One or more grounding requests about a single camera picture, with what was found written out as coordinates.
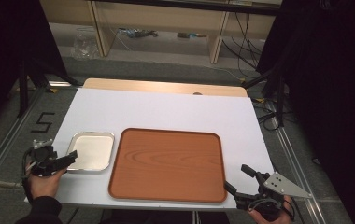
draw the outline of black curtain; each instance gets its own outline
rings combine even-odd
[[[0,106],[24,64],[24,74],[38,86],[47,86],[45,74],[74,85],[56,47],[43,8],[38,0],[0,0]]]
[[[297,57],[285,62],[282,76],[297,118],[355,223],[355,1],[333,1],[332,6],[313,5],[315,26],[303,36]],[[283,48],[276,45],[288,46],[288,38],[279,37],[300,29],[300,22],[288,31],[284,24],[274,24],[260,71],[277,63]]]

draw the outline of wooden board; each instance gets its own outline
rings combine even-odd
[[[248,97],[242,87],[215,86],[189,83],[153,82],[137,80],[119,80],[107,78],[88,78],[83,88],[113,91],[149,91],[159,93],[202,94],[217,96]]]
[[[118,199],[222,203],[224,180],[216,134],[126,129],[108,191]]]

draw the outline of human hand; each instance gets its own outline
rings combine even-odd
[[[283,202],[283,206],[288,211],[291,211],[291,205],[290,205],[291,197],[285,195],[283,198],[286,202],[289,202],[289,203]],[[283,210],[280,211],[279,218],[277,218],[272,222],[265,220],[264,217],[262,217],[262,215],[254,209],[249,209],[248,212],[257,224],[291,224],[291,217]]]
[[[55,197],[59,186],[59,180],[66,172],[66,169],[67,168],[64,168],[49,176],[29,175],[29,186],[33,199],[40,196]]]

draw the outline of tray rim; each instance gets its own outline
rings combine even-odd
[[[75,140],[78,140],[81,136],[97,136],[96,134],[100,134],[98,136],[104,136],[104,137],[110,137],[112,139],[112,143],[111,143],[111,147],[110,150],[108,152],[108,162],[105,165],[105,167],[100,168],[100,169],[73,169],[73,168],[69,168],[67,167],[67,172],[70,174],[93,174],[96,172],[101,172],[104,171],[109,165],[110,165],[110,161],[111,161],[111,155],[112,155],[112,151],[113,151],[113,146],[114,146],[114,142],[115,142],[115,136],[114,133],[109,133],[109,132],[95,132],[95,131],[88,131],[88,132],[79,132],[79,133],[75,133],[72,137],[72,139],[70,140],[70,144],[69,147],[66,151],[66,155],[69,154],[70,152],[73,151],[73,142]]]
[[[114,176],[114,171],[115,171],[115,168],[116,168],[116,165],[117,165],[117,158],[119,157],[119,154],[121,152],[120,151],[121,142],[122,142],[124,134],[126,132],[131,131],[131,130],[136,130],[136,131],[156,131],[156,132],[168,132],[168,133],[199,133],[199,134],[208,134],[208,135],[215,136],[217,138],[218,144],[219,144],[222,179],[224,181],[226,180],[225,169],[224,169],[224,159],[223,159],[223,153],[222,153],[222,148],[221,148],[221,139],[216,133],[195,132],[195,131],[179,131],[179,130],[165,130],[165,129],[127,128],[124,131],[122,131],[122,133],[121,133],[119,146],[118,146],[118,149],[117,149],[115,161],[114,161],[114,164],[113,164],[113,169],[111,171],[110,180],[109,180],[108,187],[107,187],[108,194],[111,197],[113,197],[115,199],[119,199],[119,200],[160,201],[160,202],[187,202],[187,203],[223,203],[227,199],[227,191],[226,190],[223,191],[223,196],[220,199],[208,200],[208,201],[204,201],[204,200],[184,200],[184,199],[182,199],[182,200],[177,200],[177,199],[154,199],[154,198],[150,198],[150,197],[148,197],[148,198],[146,198],[146,197],[142,197],[142,198],[120,197],[120,196],[116,196],[115,194],[113,194],[113,192],[111,190],[111,185],[112,185],[112,182],[113,182],[112,180],[113,180],[113,176]]]

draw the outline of gray floor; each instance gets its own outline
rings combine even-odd
[[[70,52],[78,27],[57,24],[52,24],[51,27],[60,52],[64,56],[64,63],[69,75],[79,80],[85,80],[88,77],[109,77],[238,86],[240,78],[248,80],[250,77],[258,76],[243,63],[240,64],[240,68],[244,74],[239,72],[237,69],[238,60],[226,48],[220,50],[217,64],[209,63],[206,39],[203,37],[182,39],[177,38],[177,34],[162,32],[159,32],[158,37],[147,36],[137,39],[119,35],[125,46],[119,39],[116,39],[113,50],[106,58],[77,61],[71,57]],[[239,51],[239,47],[230,37],[225,37],[225,41],[231,48]],[[263,46],[263,42],[259,40],[253,40],[253,43],[259,49]],[[250,88],[248,90],[249,96],[261,97],[262,84]],[[8,154],[0,165],[0,181],[2,181],[0,183],[0,223],[13,222],[28,213],[30,206],[23,201],[23,190],[21,187],[11,187],[9,184],[20,182],[21,156],[23,151],[31,145],[33,139],[53,138],[58,132],[76,89],[59,89],[56,93],[43,90],[36,90],[36,92],[40,92],[38,94],[39,100],[22,124],[17,133],[17,139],[11,142]],[[0,111],[0,145],[9,128],[16,121],[19,102],[17,93],[15,89],[12,90],[4,108]],[[258,117],[264,114],[262,109],[255,110]],[[43,112],[55,113],[53,116],[45,117],[47,121],[52,122],[49,131],[47,133],[32,133],[32,130],[45,128],[44,125],[36,124],[38,117]],[[264,125],[272,127],[272,120],[267,121]],[[294,182],[295,175],[291,171],[290,163],[277,132],[267,131],[262,124],[261,128],[271,160],[284,176]],[[294,115],[287,114],[285,116],[283,131],[288,136],[309,186],[319,203],[324,222],[351,223],[327,175],[320,166],[311,161],[313,157],[311,147],[306,142],[300,124],[296,122]],[[305,223],[317,223],[310,216],[305,201],[298,198],[296,201]],[[74,209],[75,207],[70,205],[64,206],[60,214],[64,223],[73,214]],[[101,214],[102,209],[100,208],[80,208],[72,223],[98,223]],[[227,215],[232,224],[254,223],[244,211],[230,210],[227,211]],[[302,223],[297,215],[295,223]]]

